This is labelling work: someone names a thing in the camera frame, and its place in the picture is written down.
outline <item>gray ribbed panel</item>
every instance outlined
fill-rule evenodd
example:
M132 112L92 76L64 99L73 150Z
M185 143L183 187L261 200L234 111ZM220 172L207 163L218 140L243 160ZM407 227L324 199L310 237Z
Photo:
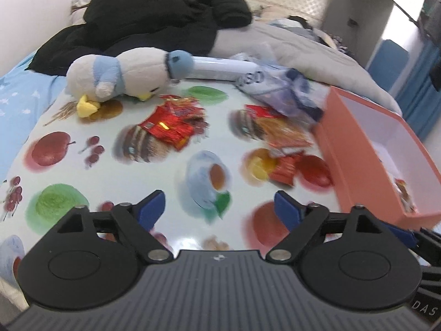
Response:
M225 258L217 261L217 256ZM351 313L308 293L288 266L256 251L182 251L148 267L117 301L79 313L32 306L10 331L427 331L407 307Z

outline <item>white tube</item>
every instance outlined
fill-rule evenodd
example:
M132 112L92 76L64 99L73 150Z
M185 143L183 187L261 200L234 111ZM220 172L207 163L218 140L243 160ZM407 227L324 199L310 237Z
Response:
M235 81L238 77L254 73L257 64L236 59L193 57L195 68L187 78L215 79L221 81Z

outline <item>silver screw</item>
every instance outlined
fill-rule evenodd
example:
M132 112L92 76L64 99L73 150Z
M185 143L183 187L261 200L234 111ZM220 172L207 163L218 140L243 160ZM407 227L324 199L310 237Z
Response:
M150 251L147 256L155 261L164 261L168 259L168 252L161 249Z
M286 261L291 258L291 253L288 250L276 249L270 252L270 258L277 261Z

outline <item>fruit-patterned tablecloth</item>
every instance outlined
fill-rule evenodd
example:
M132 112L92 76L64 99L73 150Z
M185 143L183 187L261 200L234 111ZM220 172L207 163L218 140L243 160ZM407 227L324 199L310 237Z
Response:
M40 118L0 186L0 277L18 287L14 273L20 259L76 204L107 210L112 203L137 203L163 190L165 212L151 232L175 255L181 249L260 249L265 254L287 233L273 211L274 193L281 188L302 203L315 201L339 211L332 187L317 189L299 176L293 188L266 180L265 143L238 138L230 126L234 110L259 103L228 82L183 81L167 93L188 94L192 86L216 90L192 89L209 127L180 152L134 135L133 126L163 103L159 97L146 102L121 97L80 120L72 97L63 92ZM315 146L306 153L320 155Z

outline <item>blue curtain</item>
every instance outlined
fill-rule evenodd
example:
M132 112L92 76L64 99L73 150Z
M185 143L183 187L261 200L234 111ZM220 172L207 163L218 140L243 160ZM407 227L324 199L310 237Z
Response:
M421 141L427 137L441 116L441 92L432 85L431 68L440 60L440 50L427 40L396 101L403 118Z

